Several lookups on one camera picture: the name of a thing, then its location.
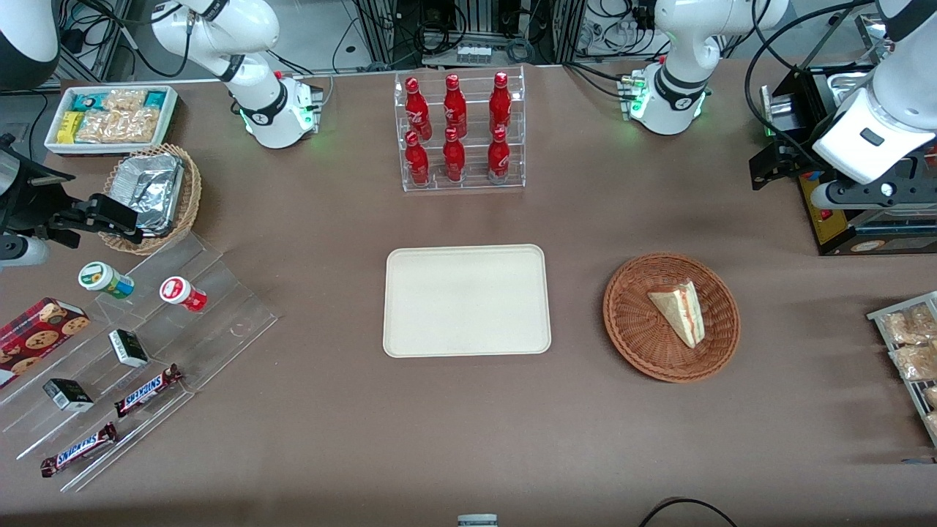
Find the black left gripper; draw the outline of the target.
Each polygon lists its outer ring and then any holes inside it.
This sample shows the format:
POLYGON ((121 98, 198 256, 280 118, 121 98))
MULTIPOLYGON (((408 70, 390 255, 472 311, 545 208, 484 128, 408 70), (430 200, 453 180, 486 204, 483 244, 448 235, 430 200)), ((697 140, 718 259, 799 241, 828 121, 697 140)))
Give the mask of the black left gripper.
MULTIPOLYGON (((753 191, 762 190, 777 179, 813 171, 814 162, 790 141, 777 141, 777 152, 759 152, 749 159, 753 191)), ((871 183, 840 176, 835 180, 835 193, 934 193, 935 186, 935 143, 928 143, 897 161, 871 183)))

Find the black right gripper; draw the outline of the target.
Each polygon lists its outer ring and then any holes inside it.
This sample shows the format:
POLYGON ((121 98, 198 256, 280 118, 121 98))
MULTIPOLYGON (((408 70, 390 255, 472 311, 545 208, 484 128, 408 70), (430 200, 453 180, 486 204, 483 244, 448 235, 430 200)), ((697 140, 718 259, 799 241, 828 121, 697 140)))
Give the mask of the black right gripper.
POLYGON ((91 194, 86 213, 60 212, 73 203, 61 185, 73 179, 71 174, 34 162, 3 143, 2 230, 30 231, 47 223, 47 240, 64 247, 79 247, 80 231, 90 228, 133 244, 143 241, 137 211, 108 195, 91 194))

